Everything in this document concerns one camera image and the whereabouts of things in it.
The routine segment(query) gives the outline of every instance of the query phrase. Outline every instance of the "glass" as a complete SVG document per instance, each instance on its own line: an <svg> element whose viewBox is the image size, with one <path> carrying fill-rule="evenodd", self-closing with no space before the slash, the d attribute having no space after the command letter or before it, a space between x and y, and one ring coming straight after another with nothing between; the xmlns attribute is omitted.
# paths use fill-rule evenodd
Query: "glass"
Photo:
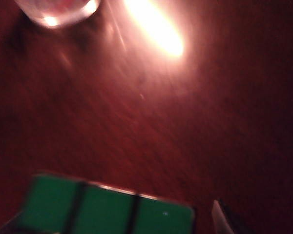
<svg viewBox="0 0 293 234"><path fill-rule="evenodd" d="M56 28L81 21L93 14L101 0L15 0L35 23Z"/></svg>

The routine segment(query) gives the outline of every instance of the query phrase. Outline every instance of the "tabletop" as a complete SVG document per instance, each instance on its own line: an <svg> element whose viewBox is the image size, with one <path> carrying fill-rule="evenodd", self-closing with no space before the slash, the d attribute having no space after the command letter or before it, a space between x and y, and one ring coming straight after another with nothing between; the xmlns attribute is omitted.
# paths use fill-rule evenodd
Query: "tabletop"
<svg viewBox="0 0 293 234"><path fill-rule="evenodd" d="M0 0L0 226L51 171L293 233L293 0L153 2L178 56L123 1L50 30Z"/></svg>

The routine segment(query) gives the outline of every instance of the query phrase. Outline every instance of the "wooden table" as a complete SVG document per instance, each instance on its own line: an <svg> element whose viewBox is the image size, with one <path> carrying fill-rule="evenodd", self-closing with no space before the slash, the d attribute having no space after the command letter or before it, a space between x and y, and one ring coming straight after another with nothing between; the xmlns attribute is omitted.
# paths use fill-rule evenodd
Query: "wooden table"
<svg viewBox="0 0 293 234"><path fill-rule="evenodd" d="M0 0L0 225L48 170L191 203L197 233L219 197L293 233L293 0L158 4L179 58L121 1L46 30Z"/></svg>

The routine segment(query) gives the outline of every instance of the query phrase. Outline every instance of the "rubik's cube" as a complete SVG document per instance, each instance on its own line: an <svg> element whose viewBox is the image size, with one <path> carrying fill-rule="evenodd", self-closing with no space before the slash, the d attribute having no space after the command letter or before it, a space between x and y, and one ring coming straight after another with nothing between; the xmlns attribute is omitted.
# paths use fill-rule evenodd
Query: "rubik's cube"
<svg viewBox="0 0 293 234"><path fill-rule="evenodd" d="M35 177L18 234L191 234L189 206L53 175Z"/></svg>

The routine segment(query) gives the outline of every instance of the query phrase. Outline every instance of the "dark wood surface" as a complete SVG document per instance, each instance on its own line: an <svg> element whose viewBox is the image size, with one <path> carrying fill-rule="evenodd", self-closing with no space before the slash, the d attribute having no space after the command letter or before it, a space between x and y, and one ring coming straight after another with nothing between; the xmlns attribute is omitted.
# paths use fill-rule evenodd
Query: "dark wood surface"
<svg viewBox="0 0 293 234"><path fill-rule="evenodd" d="M259 234L293 233L293 0L159 5L179 59L120 1L52 31L0 0L0 225L48 170L193 204L197 233L219 197Z"/></svg>

